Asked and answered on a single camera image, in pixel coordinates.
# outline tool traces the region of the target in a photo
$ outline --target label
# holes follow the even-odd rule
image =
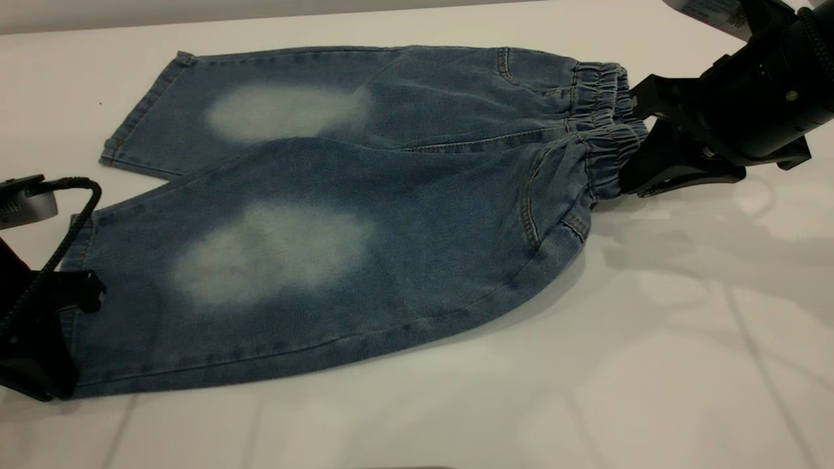
[[[752,31],[740,0],[663,0],[675,10],[742,41],[750,40]]]

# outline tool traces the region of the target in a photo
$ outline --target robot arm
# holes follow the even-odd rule
[[[798,14],[776,0],[738,3],[744,48],[699,78],[650,75],[631,90],[637,117],[658,121],[620,171],[623,192],[735,183],[745,166],[811,158],[804,135],[834,119],[834,0]]]

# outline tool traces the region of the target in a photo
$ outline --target denim pants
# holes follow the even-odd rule
[[[517,48],[180,53],[102,164],[170,182],[101,209],[63,270],[76,397],[263,380],[484,324],[582,249],[646,129],[625,71]]]

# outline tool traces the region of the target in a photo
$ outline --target front pocket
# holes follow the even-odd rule
[[[554,142],[538,155],[525,178],[521,219],[533,251],[559,227],[569,228],[582,243],[590,231],[584,145],[570,139]]]
[[[498,74],[507,83],[557,97],[570,95],[557,91],[573,87],[578,64],[573,58],[521,48],[499,48],[497,54]]]

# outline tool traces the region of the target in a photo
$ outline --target white surface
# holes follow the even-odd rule
[[[0,34],[530,0],[0,0]]]
[[[160,184],[96,160],[177,49],[410,43],[619,61],[633,83],[696,76],[741,46],[659,0],[8,36],[2,176],[86,175],[103,206]],[[201,391],[52,405],[0,391],[0,467],[834,467],[834,127],[809,141],[815,158],[790,172],[600,207],[546,291],[420,350]],[[39,265],[78,192],[3,237]]]

